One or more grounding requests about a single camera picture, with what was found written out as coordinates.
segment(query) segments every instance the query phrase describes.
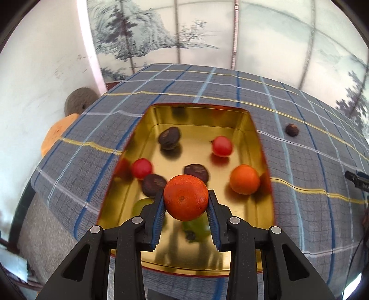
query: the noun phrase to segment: rectangular golden container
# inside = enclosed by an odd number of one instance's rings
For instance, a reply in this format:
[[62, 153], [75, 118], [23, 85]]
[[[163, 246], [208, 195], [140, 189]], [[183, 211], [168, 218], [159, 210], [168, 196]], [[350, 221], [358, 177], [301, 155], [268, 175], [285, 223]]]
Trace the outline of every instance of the rectangular golden container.
[[[158, 136], [171, 126], [181, 130], [180, 149], [168, 155], [160, 150]], [[232, 140], [234, 151], [229, 159], [211, 153], [211, 141], [223, 135]], [[259, 175], [267, 171], [262, 146], [250, 113], [239, 108], [199, 104], [165, 104], [150, 106], [137, 125], [120, 160], [133, 163], [138, 158], [150, 160], [154, 173], [170, 180], [182, 174], [188, 164], [202, 164], [210, 174], [208, 189], [213, 189], [219, 203], [229, 206], [235, 216], [252, 226], [269, 229], [274, 225], [274, 207], [270, 192], [239, 195], [228, 185], [230, 172], [248, 164]], [[113, 177], [104, 200], [98, 225], [111, 228], [132, 217], [134, 204], [146, 196], [137, 179], [124, 181]], [[192, 276], [227, 276], [230, 252], [219, 253], [208, 236], [202, 242], [189, 242], [182, 222], [166, 213], [166, 224], [154, 252], [141, 252], [142, 266], [150, 269]], [[262, 270], [257, 253], [258, 271]]]

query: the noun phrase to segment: plaid tablecloth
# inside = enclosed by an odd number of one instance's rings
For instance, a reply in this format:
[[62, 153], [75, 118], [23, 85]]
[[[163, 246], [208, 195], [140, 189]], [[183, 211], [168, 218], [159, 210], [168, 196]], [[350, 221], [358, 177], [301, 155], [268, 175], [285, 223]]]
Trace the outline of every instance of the plaid tablecloth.
[[[365, 209], [365, 195], [344, 179], [344, 172], [369, 173], [369, 146], [339, 111], [283, 83], [215, 67], [147, 66], [103, 95], [68, 128], [40, 162], [32, 186], [80, 239], [96, 223], [119, 154], [147, 107], [176, 102], [227, 105], [251, 113], [272, 177], [276, 223], [333, 293], [341, 294], [349, 261], [363, 235]], [[289, 123], [300, 128], [297, 137], [284, 133]], [[361, 271], [363, 258], [361, 248], [350, 278]], [[144, 274], [147, 284], [176, 298], [209, 298], [204, 289], [191, 284], [194, 279], [178, 282], [194, 296], [179, 297], [172, 292], [175, 285], [170, 289], [163, 283], [164, 275]], [[214, 296], [223, 298], [221, 282], [208, 282], [218, 293]]]

